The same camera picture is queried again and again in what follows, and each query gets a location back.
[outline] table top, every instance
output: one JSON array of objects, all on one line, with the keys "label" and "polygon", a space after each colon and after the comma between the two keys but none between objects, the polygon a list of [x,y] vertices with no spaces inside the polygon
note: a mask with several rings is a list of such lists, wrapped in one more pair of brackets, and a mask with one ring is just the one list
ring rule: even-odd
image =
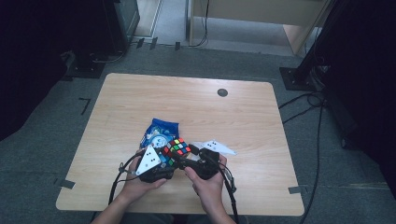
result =
[{"label": "table top", "polygon": [[[219,89],[228,95],[219,96]],[[178,122],[179,135],[187,143],[216,139],[237,152],[227,156],[227,166],[235,178],[239,214],[299,216],[304,212],[301,194],[289,192],[298,183],[270,83],[133,74],[106,77],[66,177],[76,185],[61,189],[58,209],[104,210],[120,163],[138,150],[153,118]],[[232,214],[226,188],[222,198]],[[181,170],[128,211],[204,213]]]}]

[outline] black cable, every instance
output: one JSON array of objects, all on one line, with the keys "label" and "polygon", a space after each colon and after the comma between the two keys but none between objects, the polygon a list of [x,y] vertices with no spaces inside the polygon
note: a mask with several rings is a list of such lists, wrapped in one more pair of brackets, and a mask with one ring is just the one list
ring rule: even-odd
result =
[{"label": "black cable", "polygon": [[120,182],[119,179],[120,179],[121,174],[123,173],[121,170],[125,170],[125,168],[128,166],[128,164],[131,163],[131,161],[134,158],[136,158],[138,156],[142,156],[144,153],[145,153],[144,150],[141,152],[138,152],[138,153],[134,154],[127,162],[125,162],[125,164],[121,164],[121,167],[119,168],[119,174],[117,175],[116,179],[113,182],[113,185],[111,186],[110,196],[108,197],[108,204],[111,204],[113,202],[114,193],[116,191],[117,184]]},{"label": "black cable", "polygon": [[192,48],[202,46],[205,43],[205,41],[207,40],[207,15],[209,13],[209,2],[210,2],[210,0],[207,0],[206,13],[205,13],[205,34],[204,34],[204,37],[202,37],[202,40],[199,44],[190,46]]},{"label": "black cable", "polygon": [[320,172],[320,124],[321,124],[321,117],[322,117],[322,111],[323,111],[323,105],[320,107],[320,113],[319,113],[319,122],[318,122],[318,134],[317,134],[317,174],[315,176],[315,182],[314,182],[314,187],[312,189],[312,194],[311,194],[311,198],[309,200],[308,206],[305,209],[305,212],[303,214],[302,219],[300,220],[300,224],[303,224],[306,216],[309,213],[309,210],[311,208],[312,202],[314,201],[314,196],[315,193],[317,191],[317,187],[318,187],[318,180],[319,180],[319,172]]},{"label": "black cable", "polygon": [[294,115],[294,116],[291,116],[291,118],[286,119],[285,121],[282,121],[282,124],[285,124],[285,123],[291,121],[292,119],[295,119],[295,118],[297,118],[297,117],[299,117],[299,116],[305,114],[306,112],[308,112],[309,110],[311,110],[311,109],[313,109],[313,108],[316,108],[316,107],[311,105],[311,107],[307,108],[305,111],[300,112],[300,113],[298,113],[298,114],[296,114],[296,115]]},{"label": "black cable", "polygon": [[203,159],[212,162],[212,164],[215,164],[215,165],[216,165],[216,168],[218,168],[219,172],[221,173],[221,175],[222,175],[222,177],[223,177],[223,179],[224,179],[225,188],[227,189],[228,194],[230,195],[231,207],[233,208],[233,218],[235,219],[235,223],[238,224],[238,223],[239,223],[239,217],[238,217],[238,211],[237,211],[237,209],[236,209],[236,199],[235,199],[235,197],[233,196],[233,189],[232,189],[230,183],[229,183],[228,180],[227,180],[227,176],[225,176],[225,174],[224,174],[224,172],[222,171],[222,169],[220,168],[218,162],[215,162],[212,158],[207,157],[206,155],[204,155],[204,158],[203,158]]},{"label": "black cable", "polygon": [[293,98],[293,99],[287,101],[286,103],[280,105],[280,106],[278,107],[278,109],[281,109],[281,108],[284,107],[285,105],[289,105],[289,104],[293,103],[294,101],[296,101],[296,100],[298,100],[298,99],[300,99],[300,98],[302,98],[302,97],[304,97],[304,96],[309,96],[309,95],[312,95],[312,94],[315,94],[315,93],[318,93],[318,92],[319,92],[319,91],[313,91],[313,92],[309,92],[309,93],[305,93],[305,94],[299,95],[299,96],[297,96],[297,97],[295,97],[295,98]]},{"label": "black cable", "polygon": [[[286,120],[282,121],[282,124],[286,124],[287,122],[289,122],[289,121],[291,121],[292,119],[295,119],[295,118],[297,118],[297,117],[299,117],[299,116],[305,114],[306,112],[308,112],[308,111],[311,110],[311,109],[314,109],[314,108],[317,108],[317,107],[322,106],[322,105],[323,105],[323,99],[321,99],[321,98],[319,98],[318,96],[316,96],[317,93],[321,93],[321,92],[320,92],[320,91],[313,91],[313,92],[310,92],[310,93],[305,93],[305,94],[302,94],[302,95],[300,95],[300,96],[297,96],[297,97],[295,97],[295,98],[293,98],[293,99],[287,101],[287,102],[284,103],[283,105],[280,105],[280,106],[278,107],[279,109],[281,109],[281,108],[284,107],[285,105],[289,105],[289,104],[295,102],[296,100],[298,100],[298,99],[300,99],[300,98],[302,98],[302,97],[304,97],[304,96],[307,97],[306,100],[307,100],[307,102],[311,105],[309,108],[307,108],[307,109],[304,110],[303,112],[300,112],[300,113],[298,113],[298,114],[296,114],[296,115],[291,116],[289,119],[286,119]],[[319,101],[319,103],[318,103],[318,104],[312,103],[311,100],[310,100],[311,97],[317,98],[318,101]]]},{"label": "black cable", "polygon": [[108,61],[100,61],[100,60],[92,60],[93,63],[114,63],[116,61],[118,61],[120,58],[122,58],[122,56],[125,54],[125,51],[116,59],[114,60],[108,60]]},{"label": "black cable", "polygon": [[135,176],[134,178],[132,178],[132,179],[124,179],[124,180],[119,180],[119,181],[117,181],[117,183],[120,183],[120,182],[127,182],[127,181],[131,181],[131,180],[135,180],[135,179],[137,179],[139,176]]}]

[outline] floor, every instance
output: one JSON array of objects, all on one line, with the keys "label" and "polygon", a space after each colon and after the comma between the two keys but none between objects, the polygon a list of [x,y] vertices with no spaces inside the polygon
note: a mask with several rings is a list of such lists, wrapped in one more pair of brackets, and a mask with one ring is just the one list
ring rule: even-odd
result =
[{"label": "floor", "polygon": [[[186,18],[187,2],[186,0],[138,0],[141,22],[136,29],[135,40],[144,37],[145,42],[150,43],[152,38],[158,37],[157,44],[175,45],[176,42],[180,42],[181,46],[187,47],[189,45],[186,35],[189,29]],[[193,45],[201,42],[205,34],[204,24],[203,18],[194,19]],[[314,30],[298,56],[305,56],[315,41],[317,30]],[[295,56],[282,24],[253,21],[209,18],[207,40],[200,48]]]}]

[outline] white triangular card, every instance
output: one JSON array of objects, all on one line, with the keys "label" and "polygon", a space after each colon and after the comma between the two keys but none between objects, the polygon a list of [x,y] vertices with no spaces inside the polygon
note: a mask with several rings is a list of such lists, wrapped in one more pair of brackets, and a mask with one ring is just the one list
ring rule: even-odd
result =
[{"label": "white triangular card", "polygon": [[158,157],[157,152],[155,151],[152,145],[149,145],[145,151],[145,155],[142,158],[142,161],[137,167],[136,175],[141,175],[145,173],[147,170],[161,163],[160,157]]}]

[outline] wire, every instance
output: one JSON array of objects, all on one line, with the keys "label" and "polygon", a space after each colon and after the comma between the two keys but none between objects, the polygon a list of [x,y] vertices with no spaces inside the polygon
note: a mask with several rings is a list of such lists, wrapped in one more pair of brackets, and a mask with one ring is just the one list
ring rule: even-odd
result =
[{"label": "wire", "polygon": [[231,176],[233,176],[233,173],[231,173],[231,170],[228,169],[228,167],[226,165],[221,164],[221,163],[219,163],[219,164],[222,165],[224,167],[224,169],[226,169],[230,173]]},{"label": "wire", "polygon": [[[298,100],[298,99],[300,99],[300,98],[302,98],[302,97],[304,97],[304,96],[307,97],[306,100],[307,100],[307,102],[311,105],[309,108],[307,108],[307,109],[304,110],[303,112],[300,112],[300,113],[298,113],[298,114],[296,114],[296,115],[291,116],[289,119],[286,119],[286,120],[282,121],[282,124],[286,124],[287,122],[289,122],[289,121],[291,121],[292,119],[295,119],[295,118],[297,118],[297,117],[299,117],[299,116],[305,114],[306,112],[308,112],[308,111],[311,110],[311,109],[314,109],[314,108],[317,108],[317,107],[322,106],[322,105],[323,105],[323,99],[321,99],[321,98],[319,98],[318,96],[316,96],[317,93],[321,93],[321,92],[320,92],[320,91],[313,91],[313,92],[310,92],[310,93],[305,93],[305,94],[302,94],[302,95],[300,95],[300,96],[297,96],[297,97],[295,97],[295,98],[293,98],[293,99],[287,101],[287,102],[286,102],[285,104],[283,104],[283,105],[280,105],[280,106],[279,106],[279,109],[281,109],[281,108],[284,107],[285,105],[289,105],[289,104],[295,102],[296,100]],[[317,103],[317,104],[314,104],[314,103],[311,102],[310,99],[311,99],[312,97],[318,99],[318,103]]]},{"label": "wire", "polygon": [[117,177],[116,177],[116,179],[114,180],[113,185],[111,186],[110,195],[109,195],[109,197],[108,197],[108,204],[111,204],[111,203],[113,202],[114,193],[115,193],[115,191],[116,191],[117,184],[120,182],[119,179],[120,179],[121,174],[123,173],[123,172],[121,172],[120,170],[125,170],[125,168],[128,166],[128,164],[131,163],[131,161],[132,161],[134,158],[136,158],[136,157],[138,157],[138,156],[142,156],[144,153],[145,153],[144,150],[141,151],[141,152],[138,152],[138,153],[134,154],[127,162],[125,162],[125,164],[123,164],[123,163],[121,164],[121,166],[120,166],[120,168],[119,168],[119,173],[117,174]]},{"label": "wire", "polygon": [[[212,164],[216,165],[216,168],[219,170],[219,172],[221,173],[223,179],[224,179],[224,184],[225,184],[225,188],[227,189],[228,194],[230,195],[230,200],[231,200],[231,207],[233,208],[233,218],[235,219],[235,223],[238,224],[239,223],[239,217],[238,217],[238,211],[236,209],[236,199],[233,196],[233,188],[231,187],[230,183],[228,182],[228,178],[227,176],[224,174],[223,170],[220,168],[219,163],[215,162],[212,158],[208,157],[205,155],[204,157],[205,160],[208,160],[210,162],[212,162]],[[225,167],[225,169],[227,169],[228,171],[230,171],[225,165],[221,164],[223,167]]]},{"label": "wire", "polygon": [[326,85],[321,81],[323,79],[323,74],[325,72],[322,71],[321,68],[319,68],[318,66],[313,66],[311,69],[311,77],[319,84],[319,86],[323,89],[326,87]]},{"label": "wire", "polygon": [[207,40],[207,15],[208,15],[208,12],[209,12],[209,3],[210,3],[210,0],[207,0],[206,13],[205,13],[205,26],[203,25],[204,28],[205,28],[204,37],[202,37],[202,40],[201,40],[201,42],[199,44],[190,46],[192,48],[196,48],[196,47],[202,46]]},{"label": "wire", "polygon": [[114,59],[114,60],[109,60],[109,61],[98,61],[98,60],[92,60],[93,63],[114,63],[118,61],[122,56],[125,54],[125,51],[120,55],[120,57]]},{"label": "wire", "polygon": [[309,199],[308,206],[305,209],[302,219],[300,220],[300,224],[303,224],[306,217],[308,216],[309,210],[311,209],[312,202],[314,201],[315,193],[318,187],[319,173],[320,173],[320,124],[322,120],[322,111],[323,106],[320,107],[319,113],[319,122],[318,122],[318,133],[317,133],[317,174],[315,176],[314,188],[312,189],[311,198]]},{"label": "wire", "polygon": [[117,181],[117,183],[120,183],[120,182],[126,182],[126,181],[131,181],[131,180],[135,180],[135,179],[137,179],[139,176],[135,176],[134,178],[132,178],[132,179],[124,179],[124,180],[119,180],[119,181]]},{"label": "wire", "polygon": [[[304,223],[306,217],[308,216],[309,210],[311,209],[312,202],[314,201],[315,193],[316,193],[316,190],[317,190],[317,187],[318,187],[318,179],[319,179],[319,173],[320,173],[320,154],[319,154],[319,152],[320,152],[320,126],[321,126],[321,121],[322,121],[322,113],[323,113],[323,107],[324,107],[324,102],[325,102],[325,100],[319,98],[318,96],[316,96],[317,93],[321,93],[321,91],[314,91],[314,92],[302,94],[302,95],[300,95],[300,96],[297,96],[297,97],[295,97],[295,98],[293,98],[293,99],[287,101],[285,104],[283,104],[283,105],[281,105],[281,106],[279,107],[279,109],[280,109],[280,108],[284,107],[285,105],[291,104],[292,102],[294,102],[294,101],[296,101],[296,100],[298,100],[298,99],[300,99],[300,98],[302,98],[302,97],[304,97],[304,96],[307,96],[307,102],[311,105],[311,106],[310,106],[308,109],[306,109],[305,111],[303,111],[303,112],[301,112],[301,113],[299,113],[299,114],[297,114],[297,115],[291,117],[290,119],[287,119],[287,120],[283,121],[282,123],[286,123],[286,122],[288,122],[289,120],[294,119],[294,118],[296,118],[296,117],[298,117],[298,116],[300,116],[300,115],[306,113],[307,111],[309,111],[309,110],[312,109],[312,108],[320,107],[319,119],[318,119],[318,132],[317,132],[317,173],[316,173],[316,175],[315,175],[315,181],[314,181],[314,186],[313,186],[311,198],[309,199],[308,206],[306,207],[305,212],[304,212],[304,214],[303,214],[303,217],[302,217],[302,219],[300,220],[300,224],[303,224],[303,223]],[[312,98],[312,97],[317,98],[317,99],[319,100],[319,102],[316,103],[316,104],[313,103],[313,102],[311,101],[311,98]]]}]

